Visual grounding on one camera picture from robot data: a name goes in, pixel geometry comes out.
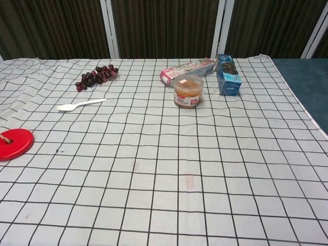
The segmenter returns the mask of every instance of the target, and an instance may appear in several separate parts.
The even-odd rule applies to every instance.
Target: pink mark
[[[194,176],[187,174],[186,175],[187,189],[194,188]]]
[[[139,167],[139,163],[136,162],[135,165],[134,165],[134,170],[137,171],[138,167]]]

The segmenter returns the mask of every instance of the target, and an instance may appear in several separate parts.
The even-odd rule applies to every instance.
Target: blue box
[[[241,79],[231,56],[219,54],[216,72],[221,95],[235,96],[241,86]]]

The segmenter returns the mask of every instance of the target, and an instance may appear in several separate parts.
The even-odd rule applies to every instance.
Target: plastic jar
[[[203,80],[196,75],[180,75],[174,81],[174,104],[184,109],[193,109],[201,101]]]

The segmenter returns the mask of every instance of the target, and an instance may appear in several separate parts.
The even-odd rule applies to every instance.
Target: spoon
[[[58,106],[57,109],[59,111],[73,111],[78,106],[83,106],[83,105],[88,105],[88,104],[96,104],[96,103],[100,103],[100,102],[106,101],[106,100],[107,99],[97,99],[97,100],[92,100],[92,101],[80,102],[78,104],[64,104],[64,105]]]

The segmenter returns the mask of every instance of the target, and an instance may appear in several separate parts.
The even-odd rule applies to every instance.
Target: floor
[[[273,59],[295,95],[328,134],[328,59]]]

